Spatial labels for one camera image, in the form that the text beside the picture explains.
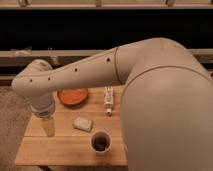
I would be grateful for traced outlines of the translucent yellowish gripper finger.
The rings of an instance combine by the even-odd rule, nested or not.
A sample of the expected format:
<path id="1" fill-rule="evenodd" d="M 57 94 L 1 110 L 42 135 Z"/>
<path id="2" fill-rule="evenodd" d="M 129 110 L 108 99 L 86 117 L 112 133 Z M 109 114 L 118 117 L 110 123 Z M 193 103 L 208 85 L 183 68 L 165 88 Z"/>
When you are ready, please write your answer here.
<path id="1" fill-rule="evenodd" d="M 48 137 L 55 135 L 55 122 L 53 117 L 43 118 L 41 126 Z"/>

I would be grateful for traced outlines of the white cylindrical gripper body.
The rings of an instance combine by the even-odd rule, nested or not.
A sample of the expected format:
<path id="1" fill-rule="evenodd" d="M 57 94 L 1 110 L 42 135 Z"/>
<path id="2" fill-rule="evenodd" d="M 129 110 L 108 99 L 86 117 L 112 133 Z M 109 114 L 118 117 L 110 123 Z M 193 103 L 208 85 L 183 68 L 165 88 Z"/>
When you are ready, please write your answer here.
<path id="1" fill-rule="evenodd" d="M 55 112 L 55 100 L 52 94 L 30 99 L 32 112 L 39 118 L 50 117 Z"/>

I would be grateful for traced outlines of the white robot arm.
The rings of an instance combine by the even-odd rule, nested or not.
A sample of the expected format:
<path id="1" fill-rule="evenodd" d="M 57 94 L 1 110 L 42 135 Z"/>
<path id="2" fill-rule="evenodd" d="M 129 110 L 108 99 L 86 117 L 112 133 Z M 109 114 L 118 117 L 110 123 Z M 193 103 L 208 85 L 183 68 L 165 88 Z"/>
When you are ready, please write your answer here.
<path id="1" fill-rule="evenodd" d="M 129 171 L 213 171 L 213 78 L 174 40 L 146 39 L 58 69 L 37 59 L 12 81 L 40 118 L 54 113 L 57 90 L 116 85 Z"/>

